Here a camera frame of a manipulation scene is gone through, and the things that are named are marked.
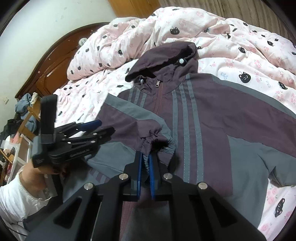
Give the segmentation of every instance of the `blanket zipper pull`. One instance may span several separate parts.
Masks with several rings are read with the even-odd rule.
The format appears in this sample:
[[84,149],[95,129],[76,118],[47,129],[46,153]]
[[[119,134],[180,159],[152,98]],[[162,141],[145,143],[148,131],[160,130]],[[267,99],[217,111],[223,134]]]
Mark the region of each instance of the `blanket zipper pull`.
[[157,81],[157,83],[156,83],[156,85],[155,85],[155,87],[156,87],[156,88],[158,88],[158,87],[159,87],[159,85],[160,85],[160,82],[161,82],[160,80],[158,80],[158,81]]

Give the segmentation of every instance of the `pink bedding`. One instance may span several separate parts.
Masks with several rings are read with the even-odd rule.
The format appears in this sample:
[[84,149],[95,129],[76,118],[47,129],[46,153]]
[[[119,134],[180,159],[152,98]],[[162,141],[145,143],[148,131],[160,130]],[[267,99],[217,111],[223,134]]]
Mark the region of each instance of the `pink bedding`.
[[[248,86],[296,113],[293,43],[240,19],[224,19],[196,8],[167,7],[147,19],[115,19],[90,36],[68,67],[69,83],[55,92],[59,96],[56,126],[95,119],[107,93],[117,96],[133,86],[125,82],[125,76],[137,59],[173,41],[196,44],[198,72]],[[275,217],[282,199],[282,213]],[[280,232],[295,205],[296,188],[269,183],[258,227],[268,241]]]

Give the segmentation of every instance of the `headboard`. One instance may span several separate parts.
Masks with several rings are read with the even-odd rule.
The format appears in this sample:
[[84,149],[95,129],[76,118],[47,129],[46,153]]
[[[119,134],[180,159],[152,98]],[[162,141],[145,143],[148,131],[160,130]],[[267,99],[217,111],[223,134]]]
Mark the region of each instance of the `headboard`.
[[55,42],[40,59],[15,98],[21,99],[24,94],[33,92],[37,92],[39,96],[50,95],[66,84],[68,82],[66,71],[80,47],[79,40],[88,38],[106,24],[108,23],[94,23],[75,29]]

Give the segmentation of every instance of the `white wall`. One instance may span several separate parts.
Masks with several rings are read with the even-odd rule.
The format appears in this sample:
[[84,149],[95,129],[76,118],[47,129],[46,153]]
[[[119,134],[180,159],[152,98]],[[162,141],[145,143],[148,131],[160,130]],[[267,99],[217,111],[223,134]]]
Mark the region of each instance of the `white wall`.
[[108,0],[30,0],[0,36],[0,131],[15,114],[14,96],[50,46],[74,29],[114,18]]

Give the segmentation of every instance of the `metal rivet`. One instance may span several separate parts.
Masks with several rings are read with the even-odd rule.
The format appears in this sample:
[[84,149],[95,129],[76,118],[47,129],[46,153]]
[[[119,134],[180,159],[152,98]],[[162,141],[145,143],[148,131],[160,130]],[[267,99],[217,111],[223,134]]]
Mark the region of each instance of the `metal rivet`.
[[86,184],[84,184],[83,187],[86,190],[90,190],[90,189],[92,189],[94,187],[94,185],[92,183],[86,183]]
[[119,178],[120,178],[121,180],[125,180],[125,179],[128,178],[128,175],[127,175],[126,173],[121,173],[121,174],[119,175]]
[[207,189],[207,184],[206,183],[199,183],[198,187],[202,190]]
[[163,175],[163,177],[164,177],[166,180],[168,180],[168,179],[172,179],[173,175],[170,174],[170,173],[165,173],[165,174]]

